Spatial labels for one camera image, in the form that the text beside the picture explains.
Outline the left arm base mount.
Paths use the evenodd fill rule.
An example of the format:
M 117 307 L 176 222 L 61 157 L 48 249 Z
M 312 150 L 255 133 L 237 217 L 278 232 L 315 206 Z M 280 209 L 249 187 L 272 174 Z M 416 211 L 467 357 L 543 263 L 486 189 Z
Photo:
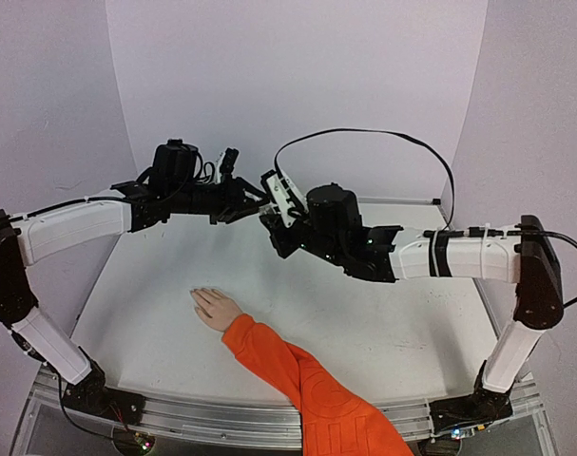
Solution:
M 90 416 L 114 420 L 128 426 L 141 423 L 145 398 L 135 392 L 114 389 L 106 384 L 106 375 L 90 361 L 91 372 L 76 384 L 67 383 L 61 395 L 62 405 Z

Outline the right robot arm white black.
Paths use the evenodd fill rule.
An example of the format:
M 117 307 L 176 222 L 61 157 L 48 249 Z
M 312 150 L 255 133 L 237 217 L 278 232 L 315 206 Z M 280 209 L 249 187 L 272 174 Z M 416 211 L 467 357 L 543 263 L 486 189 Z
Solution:
M 535 216 L 499 229 L 367 227 L 356 195 L 335 183 L 306 195 L 276 175 L 262 185 L 270 203 L 260 212 L 260 221 L 282 258 L 303 250 L 369 282 L 436 277 L 513 284 L 512 319 L 482 369 L 485 391 L 508 392 L 541 336 L 563 318 L 560 264 Z

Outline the orange sleeve forearm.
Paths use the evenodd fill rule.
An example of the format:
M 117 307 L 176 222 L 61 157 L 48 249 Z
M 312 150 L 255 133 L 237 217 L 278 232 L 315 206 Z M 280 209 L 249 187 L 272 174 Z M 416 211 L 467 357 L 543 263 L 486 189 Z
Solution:
M 342 386 L 311 353 L 250 315 L 239 316 L 222 342 L 238 362 L 298 410 L 305 455 L 413 453 L 378 408 Z

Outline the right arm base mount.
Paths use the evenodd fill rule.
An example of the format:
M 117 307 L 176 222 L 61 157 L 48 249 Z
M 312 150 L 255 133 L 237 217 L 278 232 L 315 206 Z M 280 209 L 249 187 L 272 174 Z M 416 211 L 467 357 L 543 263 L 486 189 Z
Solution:
M 506 392 L 496 392 L 486 388 L 483 374 L 479 372 L 472 393 L 430 403 L 433 436 L 448 435 L 458 429 L 476 428 L 510 418 L 511 390 L 512 387 L 509 387 Z

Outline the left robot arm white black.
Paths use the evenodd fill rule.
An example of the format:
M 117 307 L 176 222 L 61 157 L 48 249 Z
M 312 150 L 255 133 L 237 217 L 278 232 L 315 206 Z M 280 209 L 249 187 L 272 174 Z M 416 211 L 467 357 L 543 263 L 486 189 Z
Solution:
M 111 392 L 91 378 L 93 361 L 41 309 L 27 268 L 93 239 L 166 223 L 173 215 L 207 216 L 212 224 L 255 215 L 268 198 L 234 176 L 238 155 L 228 148 L 217 162 L 206 162 L 196 146 L 173 139 L 157 147 L 153 163 L 136 180 L 22 215 L 0 210 L 0 323 L 76 385 L 74 397 L 89 413 L 106 413 Z

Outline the mannequin hand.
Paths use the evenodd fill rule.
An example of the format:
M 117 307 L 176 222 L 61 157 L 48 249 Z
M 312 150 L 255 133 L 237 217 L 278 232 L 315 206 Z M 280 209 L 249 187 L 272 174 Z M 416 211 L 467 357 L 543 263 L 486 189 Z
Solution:
M 242 315 L 238 304 L 219 290 L 199 288 L 192 290 L 190 294 L 198 317 L 214 331 L 225 333 Z

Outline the clear nail polish bottle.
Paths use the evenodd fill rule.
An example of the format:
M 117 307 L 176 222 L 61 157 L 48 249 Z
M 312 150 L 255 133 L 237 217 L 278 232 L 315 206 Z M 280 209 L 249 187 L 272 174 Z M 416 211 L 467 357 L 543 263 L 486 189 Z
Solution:
M 259 215 L 260 216 L 264 216 L 264 215 L 275 215 L 276 214 L 276 207 L 274 204 L 265 204 L 263 206 L 261 206 L 261 208 L 259 209 Z

